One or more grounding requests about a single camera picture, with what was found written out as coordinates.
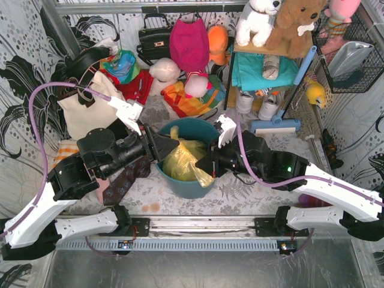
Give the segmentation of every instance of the yellow plastic bag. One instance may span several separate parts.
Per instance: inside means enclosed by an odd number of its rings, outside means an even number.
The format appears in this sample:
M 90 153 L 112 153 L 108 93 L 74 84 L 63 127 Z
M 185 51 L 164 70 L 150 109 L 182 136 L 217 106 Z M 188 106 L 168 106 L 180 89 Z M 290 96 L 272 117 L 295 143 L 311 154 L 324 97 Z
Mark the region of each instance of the yellow plastic bag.
M 179 139 L 179 129 L 173 126 L 170 137 L 180 144 L 165 159 L 163 172 L 180 181 L 196 181 L 204 188 L 211 185 L 214 178 L 197 168 L 195 163 L 206 155 L 206 146 L 201 141 Z

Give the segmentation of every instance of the plastic bucket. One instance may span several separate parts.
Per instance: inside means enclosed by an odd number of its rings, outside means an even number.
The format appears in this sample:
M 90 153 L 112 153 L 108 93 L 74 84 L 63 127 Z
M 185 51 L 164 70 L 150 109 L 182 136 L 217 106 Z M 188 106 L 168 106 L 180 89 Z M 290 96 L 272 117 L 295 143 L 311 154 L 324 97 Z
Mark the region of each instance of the plastic bucket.
M 182 118 L 172 121 L 160 129 L 159 133 L 169 135 L 170 129 L 173 126 L 179 127 L 180 138 L 185 140 L 199 140 L 204 142 L 207 147 L 220 135 L 212 124 L 196 118 Z M 156 164 L 156 168 L 166 180 L 169 188 L 182 198 L 202 198 L 207 195 L 214 185 L 214 183 L 212 183 L 210 186 L 203 188 L 197 181 L 179 181 L 172 179 L 163 172 L 163 162 Z

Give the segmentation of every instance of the white tote bag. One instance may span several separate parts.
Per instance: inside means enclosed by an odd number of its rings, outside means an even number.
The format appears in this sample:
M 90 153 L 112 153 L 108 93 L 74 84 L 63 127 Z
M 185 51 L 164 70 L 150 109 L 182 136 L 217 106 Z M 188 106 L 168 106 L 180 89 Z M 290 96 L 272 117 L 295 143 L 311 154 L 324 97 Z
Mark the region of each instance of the white tote bag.
M 102 72 L 97 71 L 90 88 L 107 96 L 124 100 L 120 91 Z M 78 94 L 58 101 L 64 110 L 68 133 L 74 140 L 84 138 L 88 132 L 95 128 L 107 128 L 116 119 L 116 109 L 108 105 L 107 101 L 94 96 L 95 103 L 89 107 L 81 105 Z

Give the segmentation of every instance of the black wire basket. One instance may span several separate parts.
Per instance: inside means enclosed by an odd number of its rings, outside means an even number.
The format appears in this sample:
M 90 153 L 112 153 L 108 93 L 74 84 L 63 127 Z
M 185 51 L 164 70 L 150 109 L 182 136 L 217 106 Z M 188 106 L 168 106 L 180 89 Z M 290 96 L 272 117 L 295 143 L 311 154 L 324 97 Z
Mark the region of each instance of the black wire basket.
M 352 23 L 340 24 L 334 27 L 332 31 L 330 29 L 326 30 L 327 20 L 328 17 L 322 13 L 318 22 L 319 25 L 316 31 L 312 33 L 312 38 L 313 43 L 317 46 L 318 54 L 324 55 L 324 57 L 321 59 L 321 63 L 324 68 L 331 92 L 333 94 L 367 92 L 384 72 L 384 60 L 376 48 L 376 44 L 368 35 L 368 29 L 357 15 L 352 16 Z M 336 40 L 336 36 L 331 34 L 331 32 L 335 31 L 334 29 L 337 29 L 338 31 L 345 31 L 345 34 L 342 35 L 344 40 L 369 43 L 374 46 L 374 49 L 371 51 L 368 57 L 366 57 L 366 59 L 357 70 L 332 78 L 329 74 L 328 64 L 331 62 L 338 50 L 324 54 L 322 48 L 325 47 L 324 45 L 329 43 L 330 40 Z

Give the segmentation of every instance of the floral tablecloth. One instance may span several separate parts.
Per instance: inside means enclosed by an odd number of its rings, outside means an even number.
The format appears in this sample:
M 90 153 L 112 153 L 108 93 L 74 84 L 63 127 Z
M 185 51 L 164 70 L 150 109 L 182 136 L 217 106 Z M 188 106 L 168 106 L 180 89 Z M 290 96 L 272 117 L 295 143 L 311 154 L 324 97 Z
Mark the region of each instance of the floral tablecloth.
M 161 97 L 148 98 L 140 119 L 142 122 L 160 129 L 172 121 Z M 223 113 L 222 106 L 210 120 L 214 122 Z M 242 117 L 242 128 L 247 127 L 251 119 L 257 119 L 256 113 Z M 294 152 L 314 162 L 314 157 L 307 142 L 296 138 L 296 134 L 269 134 L 265 136 L 271 149 Z M 321 152 L 320 142 L 316 142 Z M 321 152 L 323 165 L 326 166 L 324 154 Z M 243 179 L 252 182 L 248 175 Z M 213 189 L 201 199 L 188 200 L 172 193 L 154 164 L 151 174 L 145 179 L 136 179 L 125 195 L 121 204 L 127 207 L 131 215 L 263 215 L 275 214 L 282 205 L 294 205 L 298 202 L 298 193 L 278 191 L 259 184 L 245 185 L 230 172 L 216 179 Z M 82 200 L 71 206 L 69 214 L 93 214 L 103 206 L 94 193 L 89 193 Z

